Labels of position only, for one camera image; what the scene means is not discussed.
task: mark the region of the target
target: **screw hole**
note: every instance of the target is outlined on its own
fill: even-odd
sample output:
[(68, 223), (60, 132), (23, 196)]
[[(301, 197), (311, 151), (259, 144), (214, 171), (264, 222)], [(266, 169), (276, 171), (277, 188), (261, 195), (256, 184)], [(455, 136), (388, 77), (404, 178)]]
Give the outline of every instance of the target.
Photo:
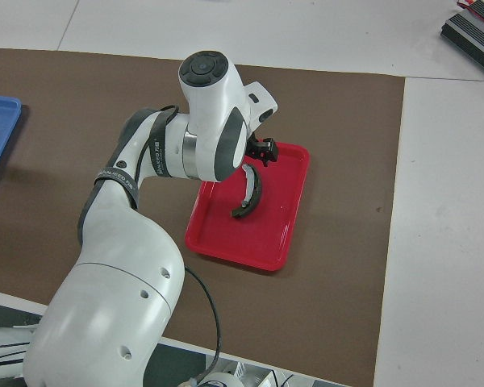
[(122, 356), (125, 360), (130, 360), (132, 358), (131, 351), (129, 351), (128, 347), (122, 346), (120, 347), (120, 356)]
[(160, 272), (161, 272), (161, 275), (166, 279), (170, 278), (169, 270), (167, 270), (166, 268), (161, 268)]

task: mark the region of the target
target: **red plastic tray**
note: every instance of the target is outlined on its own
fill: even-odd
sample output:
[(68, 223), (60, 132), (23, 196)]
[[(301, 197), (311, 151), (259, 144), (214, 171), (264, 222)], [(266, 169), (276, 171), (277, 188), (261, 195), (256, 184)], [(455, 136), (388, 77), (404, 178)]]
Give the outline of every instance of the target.
[(245, 172), (238, 169), (221, 183), (203, 182), (186, 229), (186, 246), (194, 252), (274, 271), (287, 259), (310, 156), (305, 148), (277, 143), (278, 161), (266, 168), (244, 158), (261, 175), (261, 200), (245, 218), (231, 211), (245, 196)]

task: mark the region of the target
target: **white equipment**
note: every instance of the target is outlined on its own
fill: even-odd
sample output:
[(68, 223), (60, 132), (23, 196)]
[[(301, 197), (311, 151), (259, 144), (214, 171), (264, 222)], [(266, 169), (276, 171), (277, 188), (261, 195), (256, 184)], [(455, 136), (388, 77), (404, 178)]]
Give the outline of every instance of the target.
[[(28, 387), (142, 386), (185, 271), (170, 236), (136, 212), (138, 188), (150, 176), (226, 179), (252, 133), (277, 110), (262, 85), (243, 86), (220, 52), (187, 58), (179, 81), (190, 114), (175, 106), (138, 111), (97, 176), (79, 221), (81, 255), (25, 355)], [(271, 143), (267, 150), (276, 152)]]

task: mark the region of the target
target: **black strap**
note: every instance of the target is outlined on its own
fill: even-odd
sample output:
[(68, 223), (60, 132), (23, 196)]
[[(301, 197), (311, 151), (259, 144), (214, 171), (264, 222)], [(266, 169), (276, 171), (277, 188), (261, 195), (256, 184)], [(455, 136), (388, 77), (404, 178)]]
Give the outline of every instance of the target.
[(129, 176), (122, 169), (115, 167), (105, 167), (97, 175), (95, 183), (100, 180), (114, 180), (118, 182), (126, 191), (131, 199), (131, 207), (138, 208), (138, 185), (135, 179)]
[(175, 105), (161, 109), (151, 128), (147, 143), (151, 152), (151, 162), (156, 175), (160, 177), (170, 176), (165, 163), (165, 129), (170, 121), (176, 116), (179, 108)]

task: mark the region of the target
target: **brown mat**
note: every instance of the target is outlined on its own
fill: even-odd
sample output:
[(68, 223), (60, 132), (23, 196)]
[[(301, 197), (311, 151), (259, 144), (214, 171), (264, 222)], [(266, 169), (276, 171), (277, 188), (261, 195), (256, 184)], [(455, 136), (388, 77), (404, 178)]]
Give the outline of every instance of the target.
[[(50, 301), (77, 259), (78, 215), (125, 119), (146, 106), (177, 103), (187, 111), (179, 63), (0, 50), (0, 94), (27, 106), (0, 162), (0, 292)], [(258, 135), (311, 153), (285, 268), (256, 272), (187, 250), (198, 181), (146, 181), (140, 212), (170, 233), (211, 287), (224, 352), (371, 386), (404, 79), (239, 70), (245, 84), (260, 81), (279, 105)], [(165, 336), (214, 346), (211, 312), (193, 281), (186, 281)]]

